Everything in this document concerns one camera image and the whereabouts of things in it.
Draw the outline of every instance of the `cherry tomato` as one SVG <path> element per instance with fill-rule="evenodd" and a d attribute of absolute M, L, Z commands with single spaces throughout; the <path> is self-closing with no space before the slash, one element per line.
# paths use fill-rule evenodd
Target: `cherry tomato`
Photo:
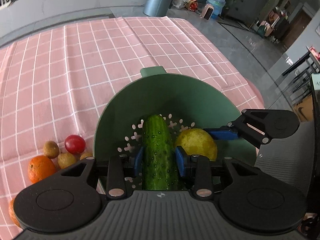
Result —
<path fill-rule="evenodd" d="M 72 154 L 80 154 L 85 150 L 85 141 L 79 135 L 72 134 L 65 139 L 64 146 L 68 152 Z"/>

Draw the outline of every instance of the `green colander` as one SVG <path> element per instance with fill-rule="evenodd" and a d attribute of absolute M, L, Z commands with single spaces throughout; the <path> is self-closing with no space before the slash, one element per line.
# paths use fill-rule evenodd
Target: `green colander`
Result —
<path fill-rule="evenodd" d="M 140 72 L 142 78 L 118 92 L 99 119 L 93 144 L 98 162 L 119 153 L 135 154 L 142 142 L 143 120 L 149 115 L 162 115 L 173 141 L 184 129 L 219 128 L 240 115 L 227 97 L 203 81 L 166 73 L 161 66 L 143 68 Z M 216 143 L 217 160 L 231 156 L 254 165 L 255 147 L 244 139 L 216 140 Z M 132 188 L 141 186 L 141 177 L 126 180 Z M 106 180 L 100 181 L 105 188 Z"/>

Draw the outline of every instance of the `kiwi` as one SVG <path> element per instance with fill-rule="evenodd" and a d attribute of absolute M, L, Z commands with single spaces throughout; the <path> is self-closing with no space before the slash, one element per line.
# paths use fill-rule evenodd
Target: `kiwi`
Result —
<path fill-rule="evenodd" d="M 89 152 L 82 153 L 81 156 L 80 156 L 80 160 L 83 160 L 86 157 L 93 157 L 93 154 L 89 153 Z"/>
<path fill-rule="evenodd" d="M 47 141 L 43 146 L 43 154 L 50 159 L 54 159 L 59 155 L 59 147 L 54 141 Z"/>
<path fill-rule="evenodd" d="M 76 161 L 76 157 L 71 153 L 61 153 L 58 155 L 58 165 L 61 169 L 76 163 Z"/>

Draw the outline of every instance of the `colander handle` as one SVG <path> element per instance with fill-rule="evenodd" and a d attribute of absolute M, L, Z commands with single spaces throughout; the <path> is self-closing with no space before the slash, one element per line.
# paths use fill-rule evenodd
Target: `colander handle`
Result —
<path fill-rule="evenodd" d="M 142 77 L 149 77 L 154 75 L 166 74 L 167 72 L 164 70 L 162 66 L 155 67 L 146 67 L 140 70 Z"/>

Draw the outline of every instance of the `cucumber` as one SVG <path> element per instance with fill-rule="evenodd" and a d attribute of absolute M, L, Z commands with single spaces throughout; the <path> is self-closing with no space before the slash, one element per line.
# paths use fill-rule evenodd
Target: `cucumber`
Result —
<path fill-rule="evenodd" d="M 143 122 L 142 129 L 142 189 L 178 190 L 178 169 L 167 124 L 160 115 L 153 115 Z"/>

